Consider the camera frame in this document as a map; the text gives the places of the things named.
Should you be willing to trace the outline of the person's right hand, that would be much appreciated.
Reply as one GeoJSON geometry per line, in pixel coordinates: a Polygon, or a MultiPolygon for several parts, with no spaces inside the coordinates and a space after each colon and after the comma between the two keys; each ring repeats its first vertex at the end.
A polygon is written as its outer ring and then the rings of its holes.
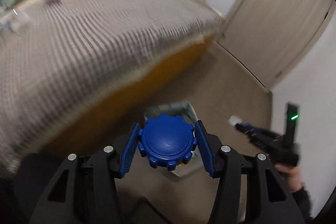
{"type": "Polygon", "coordinates": [[[274,167],[279,173],[284,173],[286,175],[285,181],[292,193],[298,192],[303,188],[300,166],[287,166],[277,163],[274,167]]]}

